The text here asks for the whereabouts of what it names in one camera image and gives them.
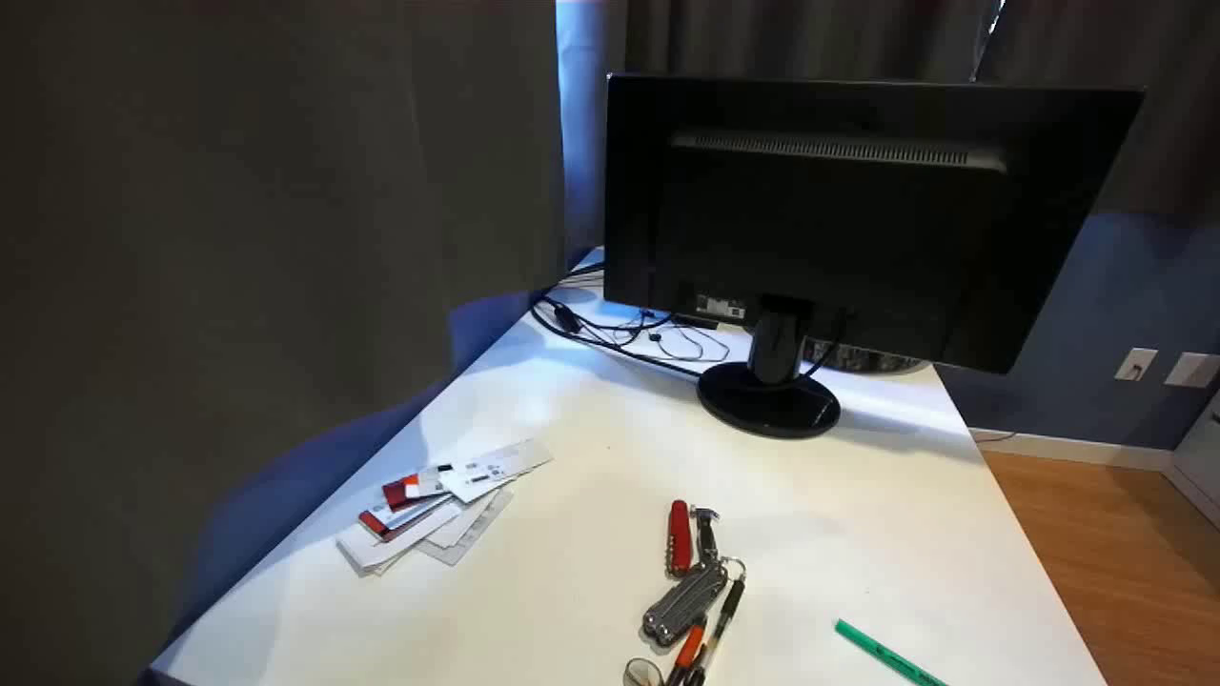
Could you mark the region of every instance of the monitor base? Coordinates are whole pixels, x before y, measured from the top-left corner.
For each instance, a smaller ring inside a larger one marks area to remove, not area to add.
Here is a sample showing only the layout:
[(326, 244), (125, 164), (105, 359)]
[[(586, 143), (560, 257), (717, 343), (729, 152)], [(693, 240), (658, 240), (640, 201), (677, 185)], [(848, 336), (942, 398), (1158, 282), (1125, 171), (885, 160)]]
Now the monitor base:
[(827, 384), (813, 378), (764, 384), (743, 361), (707, 369), (700, 399), (720, 423), (769, 440), (813, 440), (841, 423), (841, 399)]

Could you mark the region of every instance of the wall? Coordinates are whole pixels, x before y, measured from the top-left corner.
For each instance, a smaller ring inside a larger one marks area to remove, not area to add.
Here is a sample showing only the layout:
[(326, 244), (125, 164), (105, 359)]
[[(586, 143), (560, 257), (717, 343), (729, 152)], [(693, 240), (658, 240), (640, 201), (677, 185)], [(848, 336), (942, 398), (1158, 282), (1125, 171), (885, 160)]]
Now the wall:
[(0, 683), (131, 683), (558, 268), (553, 7), (3, 3), (0, 83)]
[[(1114, 380), (1129, 346), (1158, 346), (1144, 384)], [(942, 378), (980, 428), (1170, 449), (1209, 399), (1163, 384), (1184, 351), (1220, 351), (1220, 224), (1096, 214), (1011, 378)]]

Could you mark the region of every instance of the wooden floor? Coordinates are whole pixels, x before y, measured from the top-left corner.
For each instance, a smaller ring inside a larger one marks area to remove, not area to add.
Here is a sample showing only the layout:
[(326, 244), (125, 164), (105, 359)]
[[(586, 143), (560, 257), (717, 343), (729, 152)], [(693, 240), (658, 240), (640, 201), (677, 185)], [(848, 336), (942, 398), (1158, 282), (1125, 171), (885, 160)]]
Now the wooden floor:
[(988, 465), (1116, 686), (1220, 686), (1220, 529), (1158, 474)]

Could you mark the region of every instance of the monitor stand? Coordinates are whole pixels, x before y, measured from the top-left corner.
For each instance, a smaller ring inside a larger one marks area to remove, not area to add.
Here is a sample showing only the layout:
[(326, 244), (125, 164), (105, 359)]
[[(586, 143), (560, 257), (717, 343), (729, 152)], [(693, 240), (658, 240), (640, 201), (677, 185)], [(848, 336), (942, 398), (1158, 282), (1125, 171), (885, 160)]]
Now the monitor stand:
[(797, 375), (809, 341), (809, 309), (769, 301), (750, 319), (750, 361), (715, 366), (700, 378), (700, 399), (720, 423), (769, 434), (813, 440), (841, 423), (841, 399), (819, 380)]

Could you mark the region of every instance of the dark blue wall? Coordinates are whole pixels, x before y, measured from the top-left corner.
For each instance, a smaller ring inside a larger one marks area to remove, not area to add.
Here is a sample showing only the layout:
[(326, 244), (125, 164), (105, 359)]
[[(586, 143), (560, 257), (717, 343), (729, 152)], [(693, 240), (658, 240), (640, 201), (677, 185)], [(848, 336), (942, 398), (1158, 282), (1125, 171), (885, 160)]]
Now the dark blue wall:
[[(1114, 380), (1154, 346), (1144, 384)], [(977, 428), (1179, 448), (1212, 393), (1170, 388), (1184, 351), (1220, 351), (1220, 224), (1096, 214), (1006, 378), (942, 369)]]

